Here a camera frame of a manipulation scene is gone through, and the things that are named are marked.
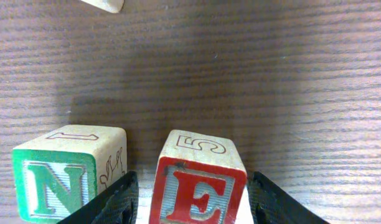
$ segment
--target wooden block top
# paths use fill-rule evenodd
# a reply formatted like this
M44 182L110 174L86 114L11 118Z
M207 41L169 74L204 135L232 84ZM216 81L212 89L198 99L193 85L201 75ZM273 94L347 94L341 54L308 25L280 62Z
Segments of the wooden block top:
M35 149L95 154L112 139L124 138L122 128L71 124L21 144L15 149Z
M213 166L243 170L245 166L230 139L172 130L159 158L172 157Z

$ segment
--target red letter e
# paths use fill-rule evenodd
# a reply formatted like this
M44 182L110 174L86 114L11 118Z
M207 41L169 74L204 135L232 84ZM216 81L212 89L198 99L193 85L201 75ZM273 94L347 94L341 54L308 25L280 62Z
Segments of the red letter e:
M212 177L205 177L185 172L175 171L174 176L178 179L178 191L174 211L166 218L178 222L191 223L218 223L220 210L215 210L214 214L206 220L195 220L191 217L191 206L195 205L200 213L204 213L209 203L209 194L204 194L201 198L194 198L196 185L199 182L210 185L217 193L222 196L225 191L225 181Z

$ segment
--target green block face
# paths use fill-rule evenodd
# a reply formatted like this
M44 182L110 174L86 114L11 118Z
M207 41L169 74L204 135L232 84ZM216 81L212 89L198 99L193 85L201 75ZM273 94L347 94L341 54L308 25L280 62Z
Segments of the green block face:
M19 214L28 222L56 223L96 196L92 155L14 149Z

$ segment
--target wooden block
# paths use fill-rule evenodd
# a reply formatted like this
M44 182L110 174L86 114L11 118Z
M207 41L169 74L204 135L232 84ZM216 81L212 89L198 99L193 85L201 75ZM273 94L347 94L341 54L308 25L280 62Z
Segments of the wooden block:
M111 13L118 13L123 7L124 0L81 0Z
M67 125L13 149L19 214L28 222L57 222L127 172L121 128Z
M173 130L159 156L149 223L234 223L246 181L231 140Z

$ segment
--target wood grain surface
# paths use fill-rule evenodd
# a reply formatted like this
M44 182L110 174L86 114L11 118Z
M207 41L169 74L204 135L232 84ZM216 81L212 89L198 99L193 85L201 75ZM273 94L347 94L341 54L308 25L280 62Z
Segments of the wood grain surface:
M125 128L141 198L184 129L331 223L381 223L381 1L0 0L0 223L12 148L65 124Z

